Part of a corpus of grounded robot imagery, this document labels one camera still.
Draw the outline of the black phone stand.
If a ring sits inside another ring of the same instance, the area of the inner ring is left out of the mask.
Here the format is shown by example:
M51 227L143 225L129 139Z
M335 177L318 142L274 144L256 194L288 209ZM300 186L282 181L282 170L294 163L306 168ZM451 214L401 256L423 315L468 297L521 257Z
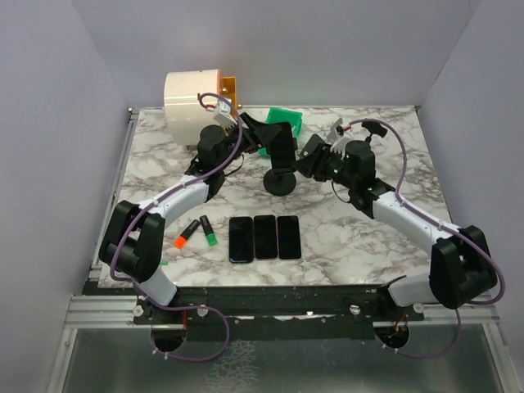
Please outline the black phone stand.
M371 143L373 136L384 138L387 134L387 128L376 120L365 120L361 123L361 126L369 132L369 135L364 139L368 144Z
M263 178L264 189L276 197L284 197L291 194L296 187L296 176L293 169L275 171L269 169Z

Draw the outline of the brown base phone stand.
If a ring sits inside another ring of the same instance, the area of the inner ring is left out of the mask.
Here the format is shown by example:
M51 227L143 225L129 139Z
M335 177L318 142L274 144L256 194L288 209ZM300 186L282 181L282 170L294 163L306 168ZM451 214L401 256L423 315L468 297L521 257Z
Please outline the brown base phone stand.
M326 142L318 134L314 133L300 152L300 158L311 156L318 147L323 147L325 144Z

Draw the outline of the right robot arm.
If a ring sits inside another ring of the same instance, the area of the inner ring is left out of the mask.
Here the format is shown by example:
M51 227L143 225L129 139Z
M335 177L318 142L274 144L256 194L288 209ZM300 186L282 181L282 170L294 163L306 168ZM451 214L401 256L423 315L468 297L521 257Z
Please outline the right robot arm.
M488 261L484 233L475 226L459 228L442 222L406 200L376 176L376 157L367 141L339 147L313 135L299 154L296 171L319 182L331 181L348 190L349 203L370 219L389 225L414 242L430 258L428 273L398 278L376 300L377 313L398 318L406 306L439 303L457 309L492 289L498 282Z

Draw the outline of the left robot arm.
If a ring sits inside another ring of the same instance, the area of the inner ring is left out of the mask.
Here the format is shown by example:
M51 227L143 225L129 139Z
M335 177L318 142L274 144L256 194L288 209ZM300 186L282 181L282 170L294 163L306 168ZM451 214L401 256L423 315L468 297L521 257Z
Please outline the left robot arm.
M114 280L130 281L152 299L152 313L161 322L172 323L181 304L175 298L176 285L160 267L165 229L218 193L232 160L262 147L270 150L291 136L290 125L259 122L247 113L227 129L207 125L200 132L196 156L175 185L138 204L122 201L115 206L98 259L110 267Z

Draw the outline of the black phone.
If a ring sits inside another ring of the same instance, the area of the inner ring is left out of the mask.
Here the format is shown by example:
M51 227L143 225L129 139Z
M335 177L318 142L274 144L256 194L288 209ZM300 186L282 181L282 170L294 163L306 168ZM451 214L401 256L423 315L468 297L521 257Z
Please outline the black phone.
M233 264L248 264L255 258L254 223L249 216L232 217L228 228L228 256Z

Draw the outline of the white folding phone stand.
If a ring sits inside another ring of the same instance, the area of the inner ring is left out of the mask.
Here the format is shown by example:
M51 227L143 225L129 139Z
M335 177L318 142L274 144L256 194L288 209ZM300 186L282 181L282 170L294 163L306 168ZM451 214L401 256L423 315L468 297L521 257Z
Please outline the white folding phone stand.
M339 117L335 123L330 127L329 133L327 135L327 141L329 143L334 143L337 139L342 137L345 133L344 128L342 127L343 119Z

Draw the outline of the purple edged phone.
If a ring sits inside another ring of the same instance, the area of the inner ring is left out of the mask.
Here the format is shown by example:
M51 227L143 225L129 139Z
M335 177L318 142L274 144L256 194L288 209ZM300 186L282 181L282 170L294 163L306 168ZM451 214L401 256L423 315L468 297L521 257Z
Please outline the purple edged phone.
M278 256L277 222L275 216L255 216L254 230L256 259L275 259Z

